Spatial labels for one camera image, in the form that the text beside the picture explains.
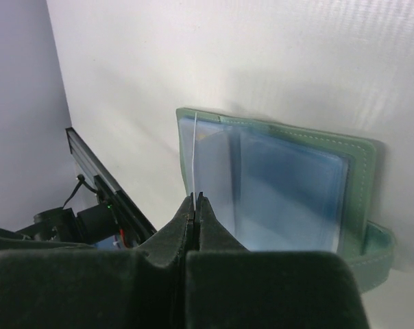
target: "wallet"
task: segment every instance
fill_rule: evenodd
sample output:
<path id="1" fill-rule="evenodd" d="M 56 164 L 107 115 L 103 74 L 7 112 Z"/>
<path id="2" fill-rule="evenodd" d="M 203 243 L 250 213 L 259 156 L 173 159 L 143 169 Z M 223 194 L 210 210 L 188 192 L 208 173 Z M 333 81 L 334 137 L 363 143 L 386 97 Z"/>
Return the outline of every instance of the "wallet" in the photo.
<path id="1" fill-rule="evenodd" d="M 384 282 L 391 231 L 368 221 L 376 148 L 363 138 L 177 109 L 186 192 L 249 251 L 325 251 L 360 290 Z"/>

